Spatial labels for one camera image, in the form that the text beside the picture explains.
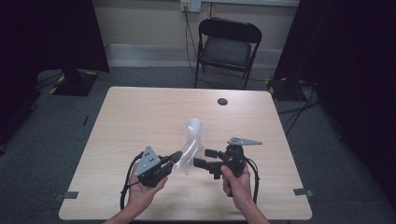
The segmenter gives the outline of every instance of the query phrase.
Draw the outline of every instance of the gray carpet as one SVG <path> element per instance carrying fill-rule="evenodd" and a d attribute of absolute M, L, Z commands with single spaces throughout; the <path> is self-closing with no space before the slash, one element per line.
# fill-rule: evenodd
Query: gray carpet
<path fill-rule="evenodd" d="M 57 72 L 44 72 L 39 79 Z M 255 80 L 249 81 L 247 89 L 266 91 L 263 80 L 273 73 L 274 69 L 253 69 L 251 78 Z M 243 84 L 240 77 L 213 71 L 206 71 L 201 77 L 215 84 L 200 82 L 199 88 L 237 89 Z M 111 68 L 109 74 L 99 75 L 87 97 L 50 95 L 51 86 L 39 89 L 42 95 L 35 110 L 7 142 L 7 153 L 0 157 L 0 223 L 69 223 L 59 219 L 62 203 L 54 197 L 68 189 L 108 88 L 192 88 L 193 73 L 189 67 Z M 284 111 L 303 104 L 276 102 L 276 108 Z M 291 121 L 287 121 L 293 114 L 280 115 L 283 125 L 288 124 L 285 130 L 289 129 Z M 381 188 L 339 139 L 332 117 L 321 105 L 302 113 L 290 130 L 288 141 L 305 188 L 316 193 L 309 198 L 313 217 L 291 223 L 396 223 L 395 211 Z"/>

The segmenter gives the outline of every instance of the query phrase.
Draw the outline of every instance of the finger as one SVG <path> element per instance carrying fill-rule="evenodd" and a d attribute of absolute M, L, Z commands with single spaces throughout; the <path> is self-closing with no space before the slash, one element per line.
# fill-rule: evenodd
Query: finger
<path fill-rule="evenodd" d="M 250 175 L 250 171 L 248 170 L 248 164 L 247 163 L 245 163 L 245 168 L 244 168 L 244 171 L 242 171 L 242 173 Z"/>
<path fill-rule="evenodd" d="M 132 168 L 131 175 L 129 176 L 129 182 L 134 183 L 139 181 L 139 179 L 134 175 L 134 171 L 137 169 L 137 166 L 139 165 L 139 162 L 134 164 L 134 167 Z"/>
<path fill-rule="evenodd" d="M 163 187 L 165 187 L 165 183 L 166 181 L 168 181 L 168 176 L 164 177 L 163 179 L 160 180 L 160 182 L 158 182 L 157 186 L 155 187 L 155 189 L 158 191 L 160 189 L 163 189 Z"/>
<path fill-rule="evenodd" d="M 226 165 L 222 165 L 220 167 L 220 170 L 223 173 L 223 175 L 230 181 L 231 185 L 236 181 L 236 176 Z"/>
<path fill-rule="evenodd" d="M 222 176 L 222 179 L 223 179 L 223 191 L 225 194 L 229 195 L 231 193 L 230 181 L 225 175 Z"/>

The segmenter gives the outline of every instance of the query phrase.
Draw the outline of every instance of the forearm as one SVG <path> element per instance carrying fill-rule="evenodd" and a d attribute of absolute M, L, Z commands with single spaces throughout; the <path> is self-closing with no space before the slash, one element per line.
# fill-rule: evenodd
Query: forearm
<path fill-rule="evenodd" d="M 248 224 L 269 224 L 270 222 L 265 215 L 260 211 L 259 207 L 251 201 L 246 206 L 241 208 L 241 212 L 247 220 Z"/>
<path fill-rule="evenodd" d="M 130 223 L 132 220 L 134 220 L 137 216 L 139 216 L 143 210 L 141 209 L 135 209 L 133 207 L 125 207 L 121 211 L 119 211 L 114 217 L 111 219 L 105 221 L 104 223 L 106 224 L 112 224 L 112 223 L 117 223 L 117 224 L 123 224 L 123 223 Z"/>

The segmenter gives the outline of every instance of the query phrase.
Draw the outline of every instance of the dark circle on table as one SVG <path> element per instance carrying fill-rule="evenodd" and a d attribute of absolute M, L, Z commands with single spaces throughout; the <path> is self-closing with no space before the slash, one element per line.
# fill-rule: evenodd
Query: dark circle on table
<path fill-rule="evenodd" d="M 225 98 L 219 98 L 219 99 L 218 99 L 218 104 L 219 104 L 219 105 L 227 105 L 227 104 L 228 104 L 228 101 L 227 101 L 227 99 L 225 99 Z"/>

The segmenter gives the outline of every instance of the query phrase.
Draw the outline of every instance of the clear plastic bag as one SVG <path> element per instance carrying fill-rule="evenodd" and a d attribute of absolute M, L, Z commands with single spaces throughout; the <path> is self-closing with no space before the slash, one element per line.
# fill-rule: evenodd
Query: clear plastic bag
<path fill-rule="evenodd" d="M 201 158 L 204 149 L 204 141 L 201 135 L 202 122 L 200 119 L 189 119 L 187 122 L 187 134 L 184 136 L 184 146 L 180 150 L 183 155 L 176 164 L 178 170 L 185 175 L 190 174 L 193 158 Z"/>

